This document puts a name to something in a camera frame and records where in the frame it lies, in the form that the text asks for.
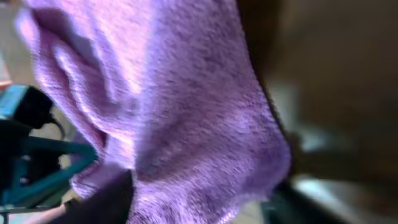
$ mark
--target wire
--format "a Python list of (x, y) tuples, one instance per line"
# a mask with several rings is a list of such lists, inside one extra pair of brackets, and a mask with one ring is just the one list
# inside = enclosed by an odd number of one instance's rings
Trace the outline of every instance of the wire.
[(50, 123), (50, 124), (55, 124), (55, 125), (58, 127), (58, 129), (59, 129), (60, 132), (61, 132), (61, 140), (64, 140), (65, 137), (66, 137), (66, 134), (65, 134), (65, 130), (64, 130), (64, 128), (62, 127), (61, 123), (59, 123), (59, 121), (57, 121), (55, 118), (51, 118), (50, 121), (49, 121), (49, 123)]
[(9, 220), (8, 220), (8, 213), (0, 213), (0, 215), (2, 216), (2, 224), (8, 224)]

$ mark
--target purple towel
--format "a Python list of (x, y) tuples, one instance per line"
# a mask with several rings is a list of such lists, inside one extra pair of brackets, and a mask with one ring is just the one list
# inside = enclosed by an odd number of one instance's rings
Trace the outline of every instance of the purple towel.
[(235, 0), (28, 0), (17, 27), (42, 89), (98, 152), (88, 197), (132, 169), (130, 223), (226, 223), (286, 175)]

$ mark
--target teal object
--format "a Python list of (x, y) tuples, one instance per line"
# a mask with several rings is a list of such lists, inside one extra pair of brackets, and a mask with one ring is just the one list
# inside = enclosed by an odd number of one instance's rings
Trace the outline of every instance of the teal object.
[(23, 186), (21, 184), (21, 178), (27, 173), (28, 162), (19, 156), (11, 158), (13, 169), (11, 186), (2, 191), (0, 212), (14, 213), (20, 210), (26, 211), (27, 209), (38, 207), (44, 200), (48, 201), (52, 196), (57, 194), (59, 196), (55, 197), (54, 200), (59, 200), (63, 195), (60, 194), (60, 192), (65, 192), (65, 190), (69, 189), (69, 179), (97, 159), (95, 150), (91, 146), (75, 142), (27, 137), (18, 139), (17, 146), (19, 148), (18, 155), (21, 156), (29, 155), (36, 149), (40, 149), (41, 151), (53, 151), (61, 154), (78, 154), (80, 160), (66, 169), (50, 174), (28, 186)]

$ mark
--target towel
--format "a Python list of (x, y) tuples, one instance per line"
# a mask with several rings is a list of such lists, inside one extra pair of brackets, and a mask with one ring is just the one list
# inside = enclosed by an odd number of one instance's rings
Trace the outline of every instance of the towel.
[(16, 26), (98, 153), (72, 179), (83, 198), (131, 169), (129, 223), (227, 223), (286, 175), (235, 0), (26, 0)]

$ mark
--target blurry background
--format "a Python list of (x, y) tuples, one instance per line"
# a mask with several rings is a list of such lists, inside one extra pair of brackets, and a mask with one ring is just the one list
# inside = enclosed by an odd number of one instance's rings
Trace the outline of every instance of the blurry background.
[[(348, 223), (398, 223), (398, 2), (238, 5), (252, 64), (294, 147), (292, 186)], [(0, 51), (14, 82), (36, 85), (12, 28), (17, 8), (0, 8)], [(235, 223), (261, 222), (257, 203), (241, 214)]]

